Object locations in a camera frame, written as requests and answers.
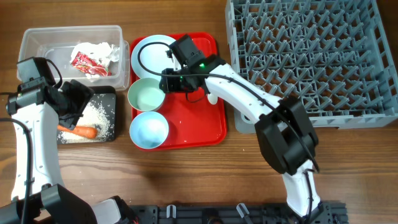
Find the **small light blue bowl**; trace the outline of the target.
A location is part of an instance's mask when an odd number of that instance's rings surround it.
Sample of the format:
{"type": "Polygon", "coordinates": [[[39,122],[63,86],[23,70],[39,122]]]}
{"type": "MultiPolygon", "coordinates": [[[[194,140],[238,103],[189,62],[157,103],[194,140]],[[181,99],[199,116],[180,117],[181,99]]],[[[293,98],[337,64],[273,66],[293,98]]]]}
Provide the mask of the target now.
{"type": "Polygon", "coordinates": [[[137,147],[155,149],[167,139],[169,124],[165,117],[158,112],[143,112],[132,120],[129,135],[137,147]]]}

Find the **white tissue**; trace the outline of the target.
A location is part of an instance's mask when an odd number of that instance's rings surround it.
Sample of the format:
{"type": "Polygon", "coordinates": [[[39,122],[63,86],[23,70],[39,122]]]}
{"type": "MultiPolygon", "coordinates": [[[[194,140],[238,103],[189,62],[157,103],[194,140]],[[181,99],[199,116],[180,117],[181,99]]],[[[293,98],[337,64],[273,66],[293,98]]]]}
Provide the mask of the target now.
{"type": "MultiPolygon", "coordinates": [[[[101,42],[99,44],[92,44],[90,42],[79,43],[72,50],[70,64],[78,52],[88,55],[100,65],[108,68],[108,70],[111,72],[111,76],[118,74],[119,63],[121,60],[121,49],[119,45],[109,44],[107,42],[101,42]]],[[[97,82],[102,78],[111,77],[101,77],[99,75],[89,75],[81,71],[79,72],[84,74],[86,79],[92,83],[97,82]]]]}

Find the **red snack wrapper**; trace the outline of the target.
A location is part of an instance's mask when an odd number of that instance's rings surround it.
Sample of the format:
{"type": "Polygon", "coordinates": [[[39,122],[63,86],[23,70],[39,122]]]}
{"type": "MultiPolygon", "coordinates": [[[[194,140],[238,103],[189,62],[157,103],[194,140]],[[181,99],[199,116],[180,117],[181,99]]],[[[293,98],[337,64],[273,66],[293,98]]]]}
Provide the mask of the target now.
{"type": "Polygon", "coordinates": [[[79,71],[89,75],[99,75],[101,77],[111,76],[111,72],[103,65],[97,63],[88,55],[78,52],[72,60],[71,65],[79,71]]]}

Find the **orange carrot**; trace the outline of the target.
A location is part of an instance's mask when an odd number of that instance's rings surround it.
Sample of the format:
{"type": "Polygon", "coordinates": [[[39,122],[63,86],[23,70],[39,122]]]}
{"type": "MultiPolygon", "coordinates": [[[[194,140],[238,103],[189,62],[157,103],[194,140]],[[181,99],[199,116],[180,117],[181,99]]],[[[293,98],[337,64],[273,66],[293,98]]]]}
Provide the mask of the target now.
{"type": "Polygon", "coordinates": [[[71,129],[65,128],[61,125],[58,125],[57,129],[59,131],[72,133],[72,134],[75,134],[77,136],[87,138],[87,139],[94,139],[95,137],[97,137],[97,134],[98,134],[97,129],[92,128],[92,127],[86,127],[86,126],[75,126],[75,128],[73,130],[71,130],[71,129]]]}

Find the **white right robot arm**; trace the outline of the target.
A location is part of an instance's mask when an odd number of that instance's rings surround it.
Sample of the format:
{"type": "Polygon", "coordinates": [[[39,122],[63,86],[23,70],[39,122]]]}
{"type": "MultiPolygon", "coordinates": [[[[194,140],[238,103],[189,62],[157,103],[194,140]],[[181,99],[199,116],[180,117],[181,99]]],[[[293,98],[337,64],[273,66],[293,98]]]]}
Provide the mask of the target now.
{"type": "Polygon", "coordinates": [[[282,175],[287,205],[309,221],[320,203],[313,173],[318,137],[302,102],[260,90],[238,75],[217,55],[206,57],[189,35],[172,42],[166,51],[180,69],[162,71],[160,88],[166,93],[193,92],[203,88],[239,110],[254,125],[261,154],[282,175]]]}

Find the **large light blue plate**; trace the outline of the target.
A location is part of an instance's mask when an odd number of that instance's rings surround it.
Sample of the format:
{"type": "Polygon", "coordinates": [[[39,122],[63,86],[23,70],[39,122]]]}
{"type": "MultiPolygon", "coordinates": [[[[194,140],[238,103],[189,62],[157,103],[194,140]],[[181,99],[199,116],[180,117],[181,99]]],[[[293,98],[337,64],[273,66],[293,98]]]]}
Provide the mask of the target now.
{"type": "MultiPolygon", "coordinates": [[[[175,42],[175,39],[167,35],[151,35],[141,41],[133,48],[131,54],[131,65],[134,73],[139,78],[154,78],[160,80],[161,76],[153,75],[145,71],[139,64],[137,60],[137,53],[142,48],[142,46],[152,43],[152,42],[163,42],[167,45],[175,42]]],[[[181,66],[178,63],[174,55],[172,58],[167,56],[167,51],[169,48],[162,44],[154,44],[145,47],[141,52],[141,62],[146,68],[152,70],[153,72],[161,73],[166,68],[172,68],[175,71],[180,70],[181,66]]]]}

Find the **white plastic spoon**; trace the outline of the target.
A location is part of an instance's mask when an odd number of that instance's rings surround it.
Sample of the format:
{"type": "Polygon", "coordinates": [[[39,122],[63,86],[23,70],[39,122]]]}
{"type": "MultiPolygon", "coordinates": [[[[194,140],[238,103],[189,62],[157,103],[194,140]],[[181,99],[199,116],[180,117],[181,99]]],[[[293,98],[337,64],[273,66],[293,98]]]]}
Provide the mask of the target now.
{"type": "Polygon", "coordinates": [[[207,98],[210,104],[215,105],[218,102],[218,97],[212,93],[207,94],[207,98]]]}

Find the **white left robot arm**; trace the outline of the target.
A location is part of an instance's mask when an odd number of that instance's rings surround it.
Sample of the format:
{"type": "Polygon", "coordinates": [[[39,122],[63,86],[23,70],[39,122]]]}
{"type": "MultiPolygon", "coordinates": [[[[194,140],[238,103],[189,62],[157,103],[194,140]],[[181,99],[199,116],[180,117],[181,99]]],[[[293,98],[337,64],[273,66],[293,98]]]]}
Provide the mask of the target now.
{"type": "Polygon", "coordinates": [[[17,63],[22,83],[8,93],[7,118],[16,132],[17,170],[12,202],[1,207],[1,223],[128,223],[134,214],[119,197],[94,206],[67,190],[60,173],[57,129],[73,130],[94,92],[76,80],[56,81],[51,60],[17,63]]]}

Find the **mint green bowl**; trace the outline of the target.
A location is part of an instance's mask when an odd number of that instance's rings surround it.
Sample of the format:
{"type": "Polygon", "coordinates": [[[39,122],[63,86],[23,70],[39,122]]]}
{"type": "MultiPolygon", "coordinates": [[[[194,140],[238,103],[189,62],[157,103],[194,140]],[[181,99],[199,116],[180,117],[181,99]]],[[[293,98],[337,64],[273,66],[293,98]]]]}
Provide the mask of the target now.
{"type": "Polygon", "coordinates": [[[157,111],[165,101],[165,93],[159,88],[160,81],[141,78],[128,89],[129,104],[138,111],[157,111]]]}

